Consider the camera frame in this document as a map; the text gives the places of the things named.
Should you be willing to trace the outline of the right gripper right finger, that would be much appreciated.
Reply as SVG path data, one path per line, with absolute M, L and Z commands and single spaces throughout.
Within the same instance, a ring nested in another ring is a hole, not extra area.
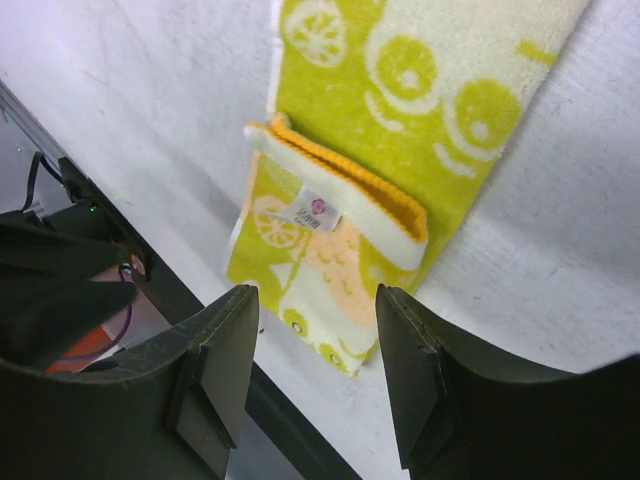
M 635 479 L 639 358 L 574 374 L 505 351 L 380 285 L 379 342 L 414 479 Z

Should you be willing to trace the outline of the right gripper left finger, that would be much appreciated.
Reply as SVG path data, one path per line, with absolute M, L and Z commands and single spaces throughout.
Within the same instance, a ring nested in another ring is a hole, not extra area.
M 1 365 L 5 479 L 221 479 L 236 448 L 258 331 L 239 285 L 80 373 Z

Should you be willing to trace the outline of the yellow green towel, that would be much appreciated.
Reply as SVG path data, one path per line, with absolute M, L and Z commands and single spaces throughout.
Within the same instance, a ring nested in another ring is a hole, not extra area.
M 380 285 L 415 292 L 583 1 L 277 1 L 268 118 L 228 278 L 355 377 Z

